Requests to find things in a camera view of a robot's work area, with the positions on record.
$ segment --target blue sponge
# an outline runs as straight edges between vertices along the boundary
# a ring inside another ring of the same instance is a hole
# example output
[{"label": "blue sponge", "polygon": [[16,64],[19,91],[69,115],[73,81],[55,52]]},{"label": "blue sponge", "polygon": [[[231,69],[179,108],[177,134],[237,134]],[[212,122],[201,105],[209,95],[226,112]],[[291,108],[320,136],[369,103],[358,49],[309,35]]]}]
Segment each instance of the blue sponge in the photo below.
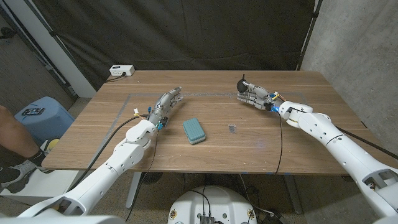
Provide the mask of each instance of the blue sponge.
[{"label": "blue sponge", "polygon": [[206,139],[206,134],[196,118],[184,121],[182,126],[184,127],[184,131],[188,137],[189,143],[196,144]]}]

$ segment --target wooden table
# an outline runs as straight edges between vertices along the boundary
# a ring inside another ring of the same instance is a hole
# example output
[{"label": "wooden table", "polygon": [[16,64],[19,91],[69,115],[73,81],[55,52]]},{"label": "wooden table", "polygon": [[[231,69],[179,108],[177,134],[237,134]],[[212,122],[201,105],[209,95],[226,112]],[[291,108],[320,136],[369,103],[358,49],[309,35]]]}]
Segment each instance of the wooden table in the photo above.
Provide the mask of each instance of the wooden table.
[{"label": "wooden table", "polygon": [[[184,99],[169,114],[159,132],[151,171],[267,174],[276,171],[280,156],[280,127],[276,113],[261,111],[236,99],[236,83],[246,74],[250,83],[287,100],[305,103],[325,113],[333,123],[372,142],[375,137],[319,72],[263,71],[136,71],[132,77],[105,83],[44,160],[49,169],[86,169],[112,131],[138,108],[147,113],[158,97],[182,86]],[[182,123],[197,118],[206,141],[192,146]],[[102,164],[136,119],[112,138],[93,168]],[[236,132],[229,131],[229,125]],[[280,174],[346,174],[317,140],[282,121],[283,153]],[[359,143],[379,161],[396,166],[389,156]],[[152,144],[135,171],[147,170]]]}]

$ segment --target black backdrop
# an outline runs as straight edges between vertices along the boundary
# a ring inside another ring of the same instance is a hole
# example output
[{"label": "black backdrop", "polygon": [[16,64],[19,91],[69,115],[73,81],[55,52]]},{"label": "black backdrop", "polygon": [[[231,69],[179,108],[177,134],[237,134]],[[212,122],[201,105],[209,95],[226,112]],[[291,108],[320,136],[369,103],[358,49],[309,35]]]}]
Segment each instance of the black backdrop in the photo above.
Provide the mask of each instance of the black backdrop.
[{"label": "black backdrop", "polygon": [[34,0],[95,89],[138,70],[295,70],[315,0]]}]

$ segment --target blue plastic stool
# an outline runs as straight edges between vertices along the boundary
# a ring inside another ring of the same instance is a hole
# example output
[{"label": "blue plastic stool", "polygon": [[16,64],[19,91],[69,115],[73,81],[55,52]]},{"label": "blue plastic stool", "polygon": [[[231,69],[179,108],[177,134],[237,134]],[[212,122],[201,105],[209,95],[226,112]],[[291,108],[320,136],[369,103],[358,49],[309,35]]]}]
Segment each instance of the blue plastic stool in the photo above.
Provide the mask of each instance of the blue plastic stool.
[{"label": "blue plastic stool", "polygon": [[[45,109],[40,115],[22,115],[31,108]],[[61,138],[75,120],[57,100],[48,96],[26,106],[14,117],[27,128],[38,146],[45,140]]]}]

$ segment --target power strip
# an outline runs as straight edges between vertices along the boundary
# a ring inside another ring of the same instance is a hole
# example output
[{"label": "power strip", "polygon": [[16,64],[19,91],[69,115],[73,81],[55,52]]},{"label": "power strip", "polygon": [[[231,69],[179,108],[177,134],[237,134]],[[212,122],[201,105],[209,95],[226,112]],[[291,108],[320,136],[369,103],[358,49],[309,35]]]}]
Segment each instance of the power strip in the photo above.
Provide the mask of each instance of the power strip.
[{"label": "power strip", "polygon": [[113,65],[109,71],[112,76],[121,76],[124,72],[126,72],[126,76],[132,76],[136,70],[132,65]]}]

